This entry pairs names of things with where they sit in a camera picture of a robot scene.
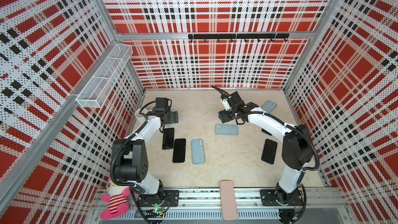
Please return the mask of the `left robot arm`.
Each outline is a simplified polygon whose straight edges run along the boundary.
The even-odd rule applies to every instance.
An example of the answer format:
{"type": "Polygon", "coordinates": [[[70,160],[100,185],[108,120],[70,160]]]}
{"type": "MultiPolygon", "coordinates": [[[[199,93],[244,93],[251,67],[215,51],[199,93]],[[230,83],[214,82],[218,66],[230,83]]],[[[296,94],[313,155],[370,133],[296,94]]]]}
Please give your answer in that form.
{"type": "Polygon", "coordinates": [[[149,172],[146,144],[170,121],[170,110],[140,112],[144,122],[132,134],[114,141],[112,146],[110,179],[118,186],[127,186],[140,196],[144,205],[178,205],[178,190],[165,190],[163,183],[149,172]]]}

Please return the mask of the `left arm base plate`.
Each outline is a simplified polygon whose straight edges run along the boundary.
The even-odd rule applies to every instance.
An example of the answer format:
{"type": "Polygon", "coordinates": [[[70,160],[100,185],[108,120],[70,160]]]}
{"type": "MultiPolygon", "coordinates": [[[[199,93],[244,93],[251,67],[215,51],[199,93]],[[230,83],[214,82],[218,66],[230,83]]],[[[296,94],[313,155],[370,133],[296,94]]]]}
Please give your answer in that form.
{"type": "Polygon", "coordinates": [[[140,195],[140,207],[176,207],[179,202],[179,190],[163,190],[155,195],[140,195]]]}

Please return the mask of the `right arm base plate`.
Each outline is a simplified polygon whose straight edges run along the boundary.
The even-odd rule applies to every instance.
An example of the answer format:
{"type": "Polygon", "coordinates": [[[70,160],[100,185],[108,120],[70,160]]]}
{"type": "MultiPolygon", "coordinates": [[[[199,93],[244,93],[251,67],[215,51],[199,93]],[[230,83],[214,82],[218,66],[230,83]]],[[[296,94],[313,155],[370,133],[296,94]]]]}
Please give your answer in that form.
{"type": "Polygon", "coordinates": [[[301,192],[296,189],[287,194],[283,190],[262,189],[260,199],[263,206],[303,206],[304,199],[301,192]]]}

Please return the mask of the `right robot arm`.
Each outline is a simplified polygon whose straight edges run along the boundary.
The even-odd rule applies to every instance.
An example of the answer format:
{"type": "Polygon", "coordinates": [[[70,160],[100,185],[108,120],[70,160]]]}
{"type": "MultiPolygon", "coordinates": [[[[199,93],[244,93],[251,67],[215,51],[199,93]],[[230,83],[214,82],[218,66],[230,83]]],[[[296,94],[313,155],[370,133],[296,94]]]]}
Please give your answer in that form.
{"type": "Polygon", "coordinates": [[[282,143],[282,160],[285,163],[284,172],[276,185],[275,201],[287,206],[292,197],[298,193],[298,188],[307,171],[317,171],[320,161],[315,146],[311,141],[308,128],[293,125],[280,120],[266,112],[253,102],[245,103],[237,91],[229,94],[223,89],[212,86],[220,94],[224,110],[218,113],[222,123],[241,119],[261,127],[267,134],[276,137],[282,143]]]}

